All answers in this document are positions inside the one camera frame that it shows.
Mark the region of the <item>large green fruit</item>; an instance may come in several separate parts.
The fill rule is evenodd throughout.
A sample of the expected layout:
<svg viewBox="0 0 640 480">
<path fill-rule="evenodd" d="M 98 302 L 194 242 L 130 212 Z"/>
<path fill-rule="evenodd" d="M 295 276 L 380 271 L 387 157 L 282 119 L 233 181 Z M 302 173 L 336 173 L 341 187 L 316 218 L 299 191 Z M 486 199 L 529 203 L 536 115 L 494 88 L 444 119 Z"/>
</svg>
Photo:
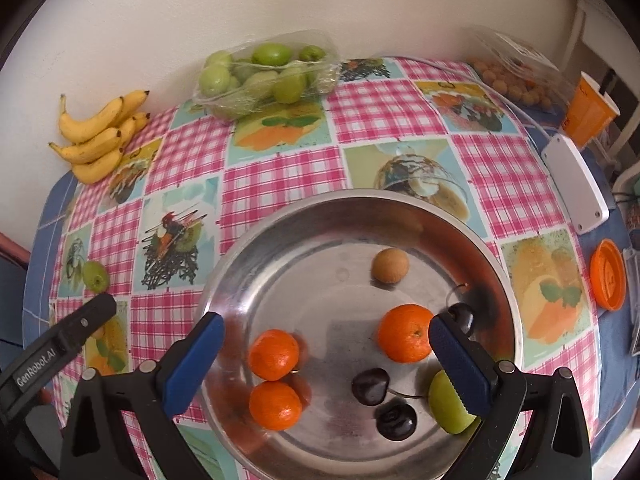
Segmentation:
<svg viewBox="0 0 640 480">
<path fill-rule="evenodd" d="M 462 434 L 475 422 L 476 416 L 466 410 L 444 370 L 439 370 L 433 377 L 427 403 L 438 426 L 447 434 Z"/>
</svg>

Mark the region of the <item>small dark cherry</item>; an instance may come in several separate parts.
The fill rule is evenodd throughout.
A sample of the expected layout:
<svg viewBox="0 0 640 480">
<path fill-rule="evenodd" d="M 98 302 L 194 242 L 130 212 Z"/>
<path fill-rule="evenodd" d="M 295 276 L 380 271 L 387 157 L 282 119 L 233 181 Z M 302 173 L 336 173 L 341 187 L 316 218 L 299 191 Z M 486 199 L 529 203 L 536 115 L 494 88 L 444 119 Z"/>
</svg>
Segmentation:
<svg viewBox="0 0 640 480">
<path fill-rule="evenodd" d="M 474 333 L 475 313 L 466 302 L 465 294 L 469 289 L 468 283 L 460 283 L 450 289 L 445 298 L 445 310 L 457 323 L 465 336 L 471 337 Z"/>
</svg>

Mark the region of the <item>orange tangerine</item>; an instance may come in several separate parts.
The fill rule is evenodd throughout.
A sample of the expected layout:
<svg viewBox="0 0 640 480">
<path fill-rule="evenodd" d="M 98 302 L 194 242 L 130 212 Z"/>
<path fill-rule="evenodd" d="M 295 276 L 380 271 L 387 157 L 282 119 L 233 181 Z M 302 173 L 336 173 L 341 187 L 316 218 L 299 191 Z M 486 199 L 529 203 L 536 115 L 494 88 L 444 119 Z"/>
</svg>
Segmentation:
<svg viewBox="0 0 640 480">
<path fill-rule="evenodd" d="M 284 382 L 262 382 L 250 393 L 248 409 L 262 428 L 283 431 L 299 421 L 303 404 L 295 390 Z"/>
<path fill-rule="evenodd" d="M 247 357 L 250 371 L 266 382 L 276 382 L 290 374 L 298 360 L 298 342 L 284 330 L 261 333 L 250 346 Z"/>
<path fill-rule="evenodd" d="M 389 310 L 378 324 L 376 342 L 396 363 L 409 364 L 426 359 L 432 352 L 428 326 L 432 312 L 418 304 L 401 304 Z"/>
</svg>

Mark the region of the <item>dark cherry with stem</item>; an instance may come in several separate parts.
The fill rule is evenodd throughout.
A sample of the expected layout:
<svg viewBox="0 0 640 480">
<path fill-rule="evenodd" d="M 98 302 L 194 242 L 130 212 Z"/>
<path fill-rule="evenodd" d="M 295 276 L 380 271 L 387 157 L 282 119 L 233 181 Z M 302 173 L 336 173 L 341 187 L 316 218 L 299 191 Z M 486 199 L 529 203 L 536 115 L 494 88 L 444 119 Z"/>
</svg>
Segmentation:
<svg viewBox="0 0 640 480">
<path fill-rule="evenodd" d="M 423 399 L 420 394 L 402 393 L 390 388 L 390 374 L 381 367 L 369 368 L 352 378 L 350 390 L 354 398 L 365 406 L 381 405 L 391 394 L 401 399 Z"/>
</svg>

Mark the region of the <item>brown longan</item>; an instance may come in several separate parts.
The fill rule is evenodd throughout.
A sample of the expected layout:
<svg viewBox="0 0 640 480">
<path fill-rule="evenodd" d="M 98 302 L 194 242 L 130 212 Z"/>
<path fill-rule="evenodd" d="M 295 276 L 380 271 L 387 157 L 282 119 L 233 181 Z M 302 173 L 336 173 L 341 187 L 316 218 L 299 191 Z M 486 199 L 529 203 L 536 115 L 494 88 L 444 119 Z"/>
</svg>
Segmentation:
<svg viewBox="0 0 640 480">
<path fill-rule="evenodd" d="M 385 285 L 399 283 L 409 271 L 409 258 L 398 248 L 386 248 L 372 260 L 372 278 Z"/>
</svg>

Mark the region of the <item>small green fruit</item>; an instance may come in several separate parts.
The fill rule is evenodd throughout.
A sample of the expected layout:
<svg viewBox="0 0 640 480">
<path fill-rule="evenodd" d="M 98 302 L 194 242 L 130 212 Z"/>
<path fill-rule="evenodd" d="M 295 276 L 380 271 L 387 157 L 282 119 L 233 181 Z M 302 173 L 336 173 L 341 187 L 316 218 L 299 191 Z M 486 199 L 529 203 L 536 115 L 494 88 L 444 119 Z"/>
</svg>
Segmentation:
<svg viewBox="0 0 640 480">
<path fill-rule="evenodd" d="M 82 280 L 85 288 L 95 294 L 106 292 L 111 283 L 105 266 L 99 261 L 93 260 L 86 261 L 82 267 Z"/>
</svg>

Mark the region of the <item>orange round lid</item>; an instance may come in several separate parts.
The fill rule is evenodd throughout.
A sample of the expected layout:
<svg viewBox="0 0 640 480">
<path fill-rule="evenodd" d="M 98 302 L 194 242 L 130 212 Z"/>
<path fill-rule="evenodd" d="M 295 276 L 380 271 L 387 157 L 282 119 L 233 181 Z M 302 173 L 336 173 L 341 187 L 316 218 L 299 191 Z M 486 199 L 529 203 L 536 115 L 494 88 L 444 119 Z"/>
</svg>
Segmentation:
<svg viewBox="0 0 640 480">
<path fill-rule="evenodd" d="M 589 277 L 597 305 L 608 311 L 620 310 L 626 298 L 626 268 L 612 240 L 602 240 L 593 252 Z"/>
</svg>

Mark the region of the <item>pink checkered fruit tablecloth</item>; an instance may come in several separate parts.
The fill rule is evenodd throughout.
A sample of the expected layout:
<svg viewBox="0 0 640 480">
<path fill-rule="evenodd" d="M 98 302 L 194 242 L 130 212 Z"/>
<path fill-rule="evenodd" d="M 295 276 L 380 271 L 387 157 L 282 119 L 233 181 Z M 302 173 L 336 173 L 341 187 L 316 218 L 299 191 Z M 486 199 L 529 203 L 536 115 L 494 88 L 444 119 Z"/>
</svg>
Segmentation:
<svg viewBox="0 0 640 480">
<path fill-rule="evenodd" d="M 523 373 L 569 368 L 585 419 L 598 414 L 599 358 L 587 267 L 551 174 L 524 124 L 469 66 L 382 58 L 351 65 L 327 96 L 224 122 L 192 102 L 150 119 L 105 179 L 81 185 L 62 229 L 50 306 L 89 300 L 99 261 L 116 314 L 54 378 L 68 419 L 81 375 L 158 361 L 207 312 L 204 288 L 258 222 L 299 200 L 348 190 L 399 193 L 451 214 L 494 254 L 518 304 Z M 217 479 L 261 479 L 221 444 L 202 387 L 174 423 Z"/>
</svg>

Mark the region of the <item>yellow banana bottom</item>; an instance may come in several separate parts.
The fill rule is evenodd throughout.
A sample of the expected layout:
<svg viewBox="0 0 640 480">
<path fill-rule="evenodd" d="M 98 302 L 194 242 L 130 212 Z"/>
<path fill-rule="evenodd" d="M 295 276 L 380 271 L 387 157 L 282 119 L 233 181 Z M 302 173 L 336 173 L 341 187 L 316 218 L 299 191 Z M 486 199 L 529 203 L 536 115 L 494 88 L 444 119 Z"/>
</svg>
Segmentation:
<svg viewBox="0 0 640 480">
<path fill-rule="evenodd" d="M 123 148 L 115 148 L 94 162 L 72 166 L 72 173 L 82 184 L 92 185 L 111 174 L 122 161 Z"/>
</svg>

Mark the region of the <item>yellow banana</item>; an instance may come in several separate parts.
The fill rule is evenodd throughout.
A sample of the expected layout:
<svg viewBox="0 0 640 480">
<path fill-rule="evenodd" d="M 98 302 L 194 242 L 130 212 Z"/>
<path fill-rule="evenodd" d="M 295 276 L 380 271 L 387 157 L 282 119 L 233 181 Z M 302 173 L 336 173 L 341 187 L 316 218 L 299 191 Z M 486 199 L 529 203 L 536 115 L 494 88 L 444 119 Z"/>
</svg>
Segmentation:
<svg viewBox="0 0 640 480">
<path fill-rule="evenodd" d="M 122 99 L 122 108 L 118 115 L 114 118 L 112 125 L 119 126 L 126 119 L 131 117 L 146 101 L 149 96 L 149 90 L 134 90 L 126 94 Z"/>
<path fill-rule="evenodd" d="M 91 140 L 81 144 L 73 144 L 62 148 L 62 146 L 50 142 L 49 146 L 58 156 L 72 165 L 88 164 L 118 148 L 121 138 L 122 132 L 119 129 L 107 128 Z"/>
<path fill-rule="evenodd" d="M 72 166 L 72 173 L 82 184 L 92 185 L 111 174 L 122 161 L 123 148 L 115 148 L 94 162 Z"/>
<path fill-rule="evenodd" d="M 81 144 L 105 130 L 118 116 L 124 105 L 124 98 L 118 96 L 108 102 L 102 110 L 85 120 L 76 120 L 66 110 L 66 95 L 60 96 L 58 130 L 62 137 L 73 144 Z"/>
</svg>

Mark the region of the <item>metal round tray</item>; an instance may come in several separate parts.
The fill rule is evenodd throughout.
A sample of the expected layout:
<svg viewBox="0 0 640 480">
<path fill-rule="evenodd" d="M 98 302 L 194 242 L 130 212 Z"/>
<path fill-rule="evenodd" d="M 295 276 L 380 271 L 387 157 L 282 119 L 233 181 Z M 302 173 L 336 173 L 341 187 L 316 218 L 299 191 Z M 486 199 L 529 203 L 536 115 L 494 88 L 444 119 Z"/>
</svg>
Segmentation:
<svg viewBox="0 0 640 480">
<path fill-rule="evenodd" d="M 386 248 L 403 250 L 407 275 L 385 285 L 371 275 Z M 439 364 L 391 361 L 378 348 L 383 315 L 401 304 L 445 310 L 450 289 L 468 283 L 473 338 L 495 359 L 521 363 L 518 304 L 506 272 L 465 224 L 399 193 L 348 190 L 320 194 L 280 209 L 242 235 L 215 266 L 200 300 L 202 312 L 224 319 L 224 345 L 202 387 L 209 426 L 249 472 L 262 479 L 438 479 L 468 442 L 434 421 L 425 393 Z M 304 402 L 292 428 L 274 432 L 250 416 L 258 378 L 248 350 L 277 328 L 299 343 L 300 362 L 288 378 Z M 352 378 L 369 368 L 390 374 L 378 406 L 360 404 Z M 376 430 L 375 412 L 405 402 L 418 415 L 416 432 L 390 441 Z"/>
</svg>

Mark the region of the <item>yellow banana middle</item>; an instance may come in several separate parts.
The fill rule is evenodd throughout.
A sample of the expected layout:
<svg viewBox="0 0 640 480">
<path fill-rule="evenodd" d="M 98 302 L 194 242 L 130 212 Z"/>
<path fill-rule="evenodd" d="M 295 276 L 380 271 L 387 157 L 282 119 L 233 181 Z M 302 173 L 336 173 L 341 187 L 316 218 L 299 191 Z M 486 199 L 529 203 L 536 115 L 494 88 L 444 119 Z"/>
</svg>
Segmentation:
<svg viewBox="0 0 640 480">
<path fill-rule="evenodd" d="M 91 140 L 81 144 L 73 144 L 62 148 L 62 146 L 50 142 L 49 146 L 58 156 L 72 165 L 88 164 L 118 148 L 121 138 L 122 132 L 119 129 L 107 128 Z"/>
</svg>

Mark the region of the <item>white rectangular device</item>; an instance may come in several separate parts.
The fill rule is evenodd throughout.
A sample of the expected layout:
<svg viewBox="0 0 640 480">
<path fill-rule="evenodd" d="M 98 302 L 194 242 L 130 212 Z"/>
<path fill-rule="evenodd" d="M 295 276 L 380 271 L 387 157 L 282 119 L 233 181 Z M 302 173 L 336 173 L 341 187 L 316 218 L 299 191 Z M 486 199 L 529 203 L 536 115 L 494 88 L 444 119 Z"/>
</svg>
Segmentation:
<svg viewBox="0 0 640 480">
<path fill-rule="evenodd" d="M 542 150 L 541 158 L 578 234 L 591 232 L 608 220 L 608 204 L 572 140 L 557 133 Z"/>
</svg>

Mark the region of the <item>orange paper cup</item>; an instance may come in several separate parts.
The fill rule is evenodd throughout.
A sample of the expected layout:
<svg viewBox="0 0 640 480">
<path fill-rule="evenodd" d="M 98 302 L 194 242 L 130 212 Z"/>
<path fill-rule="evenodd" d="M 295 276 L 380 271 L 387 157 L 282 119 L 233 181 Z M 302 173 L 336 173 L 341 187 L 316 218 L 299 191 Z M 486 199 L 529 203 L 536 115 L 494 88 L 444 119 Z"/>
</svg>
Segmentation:
<svg viewBox="0 0 640 480">
<path fill-rule="evenodd" d="M 561 132 L 578 148 L 584 148 L 620 114 L 620 109 L 600 84 L 580 73 L 573 99 L 561 124 Z"/>
</svg>

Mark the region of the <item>clear box of longans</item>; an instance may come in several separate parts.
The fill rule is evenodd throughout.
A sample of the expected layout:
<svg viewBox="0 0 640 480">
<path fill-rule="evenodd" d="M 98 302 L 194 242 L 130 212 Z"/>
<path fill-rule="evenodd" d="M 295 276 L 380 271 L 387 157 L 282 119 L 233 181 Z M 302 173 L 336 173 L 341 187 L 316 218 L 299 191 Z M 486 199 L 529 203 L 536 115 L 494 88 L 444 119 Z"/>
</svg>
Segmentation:
<svg viewBox="0 0 640 480">
<path fill-rule="evenodd" d="M 480 56 L 468 63 L 484 84 L 525 107 L 553 114 L 566 111 L 572 87 L 545 55 L 488 27 L 471 26 L 466 33 L 480 48 Z"/>
</svg>

